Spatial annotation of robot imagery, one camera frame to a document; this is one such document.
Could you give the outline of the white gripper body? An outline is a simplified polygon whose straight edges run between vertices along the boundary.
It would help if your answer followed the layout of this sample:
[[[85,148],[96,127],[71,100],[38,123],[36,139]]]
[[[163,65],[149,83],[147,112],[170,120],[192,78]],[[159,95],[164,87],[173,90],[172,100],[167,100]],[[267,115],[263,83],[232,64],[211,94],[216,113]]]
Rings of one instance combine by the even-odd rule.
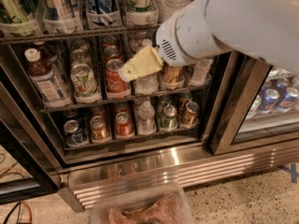
[[[192,1],[164,21],[156,33],[156,45],[160,56],[173,67],[224,52],[224,45],[206,25],[201,0]]]

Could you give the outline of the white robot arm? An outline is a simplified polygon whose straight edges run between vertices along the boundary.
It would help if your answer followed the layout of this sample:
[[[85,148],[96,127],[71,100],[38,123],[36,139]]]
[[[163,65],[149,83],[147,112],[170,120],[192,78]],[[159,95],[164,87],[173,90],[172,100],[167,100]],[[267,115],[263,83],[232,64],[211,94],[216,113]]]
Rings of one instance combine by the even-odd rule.
[[[299,0],[194,0],[157,30],[119,70],[129,82],[173,67],[238,51],[299,74]]]

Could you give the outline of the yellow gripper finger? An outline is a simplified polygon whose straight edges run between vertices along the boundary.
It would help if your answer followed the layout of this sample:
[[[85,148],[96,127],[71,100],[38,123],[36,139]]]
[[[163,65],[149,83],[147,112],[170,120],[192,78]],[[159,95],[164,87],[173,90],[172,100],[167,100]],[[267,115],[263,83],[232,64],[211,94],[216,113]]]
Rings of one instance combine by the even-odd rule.
[[[118,71],[121,79],[130,82],[141,77],[155,74],[163,69],[164,60],[158,50],[152,46],[146,46],[127,61]]]

